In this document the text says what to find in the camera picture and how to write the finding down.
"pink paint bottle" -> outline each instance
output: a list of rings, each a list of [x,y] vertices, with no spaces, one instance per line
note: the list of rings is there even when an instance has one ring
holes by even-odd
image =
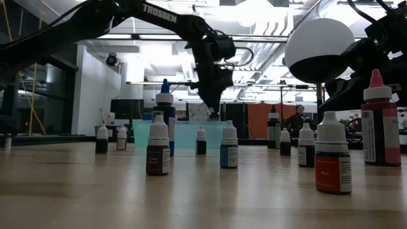
[[[378,69],[373,70],[370,87],[363,91],[362,133],[364,162],[379,166],[401,166],[397,106],[392,90],[383,84]]]

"robotic arm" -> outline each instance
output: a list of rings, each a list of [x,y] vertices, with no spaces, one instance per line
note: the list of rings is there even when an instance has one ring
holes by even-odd
[[[374,69],[380,70],[383,82],[397,93],[397,106],[407,106],[407,93],[402,90],[407,87],[407,2],[391,9],[382,0],[376,1],[387,13],[377,21],[348,0],[350,7],[371,25],[365,28],[367,38],[355,42],[342,53],[341,57],[355,72],[349,80],[336,79],[325,84],[329,99],[319,108],[321,112],[360,109],[364,104],[362,92],[369,87]],[[390,52],[401,52],[402,55],[390,60],[387,56]]]
[[[66,22],[53,22],[27,38],[0,45],[0,90],[14,80],[16,73],[57,50],[83,39],[107,34],[124,20],[135,17],[174,31],[188,42],[195,58],[199,82],[191,83],[210,109],[219,112],[219,101],[226,87],[233,86],[233,70],[220,64],[235,56],[232,38],[212,29],[204,19],[178,15],[141,0],[88,0],[81,3]]]

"blue paint bottle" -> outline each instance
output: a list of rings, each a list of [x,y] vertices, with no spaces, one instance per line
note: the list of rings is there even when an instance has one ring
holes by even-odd
[[[233,122],[228,120],[222,131],[221,168],[236,169],[239,164],[239,148],[237,145],[237,131]]]
[[[164,79],[161,86],[161,93],[155,97],[157,106],[153,107],[153,123],[155,116],[164,116],[164,122],[168,126],[168,137],[170,139],[170,156],[174,156],[175,130],[176,130],[176,109],[171,105],[174,103],[174,96],[170,94],[170,87],[167,79]]]

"pink bottle cap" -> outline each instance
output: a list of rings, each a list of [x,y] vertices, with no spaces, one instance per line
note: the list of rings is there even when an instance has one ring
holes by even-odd
[[[371,72],[370,88],[375,88],[375,87],[384,87],[383,78],[382,78],[382,75],[380,74],[379,69],[374,69]]]
[[[363,99],[391,99],[392,89],[383,84],[383,78],[379,69],[374,69],[371,72],[370,86],[363,90]]]

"paint bottle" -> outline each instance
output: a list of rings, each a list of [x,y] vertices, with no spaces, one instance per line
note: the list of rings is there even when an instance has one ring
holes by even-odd
[[[149,176],[164,176],[170,171],[170,145],[168,126],[162,115],[155,117],[150,126],[147,145],[146,174]]]
[[[281,132],[280,156],[291,156],[291,138],[287,128],[283,128]]]
[[[103,123],[97,130],[95,153],[107,153],[109,147],[109,134],[106,125]]]
[[[352,192],[352,172],[345,127],[334,111],[326,111],[317,127],[315,185],[318,191],[336,195]]]
[[[237,145],[237,131],[231,120],[226,121],[222,130],[221,168],[236,169],[239,164],[239,148]]]
[[[11,134],[6,134],[6,138],[4,140],[4,150],[5,152],[9,153],[11,151]]]
[[[272,106],[272,112],[268,114],[267,121],[267,148],[280,148],[280,120],[279,114],[275,111],[275,106]]]
[[[161,93],[156,95],[157,106],[153,107],[153,123],[157,115],[164,116],[164,122],[168,126],[168,136],[170,139],[170,155],[174,156],[174,138],[176,127],[176,109],[171,105],[174,102],[174,96],[170,94],[170,87],[167,79],[164,79],[161,86]]]
[[[401,166],[397,106],[390,102],[392,90],[383,84],[378,69],[373,70],[370,87],[363,91],[362,134],[364,163]]]
[[[302,167],[314,167],[315,139],[314,131],[309,123],[304,123],[298,139],[298,165]]]
[[[206,155],[206,131],[203,127],[199,127],[198,130],[195,153],[197,155]]]
[[[117,150],[126,150],[127,149],[127,130],[125,126],[121,126],[117,134]]]

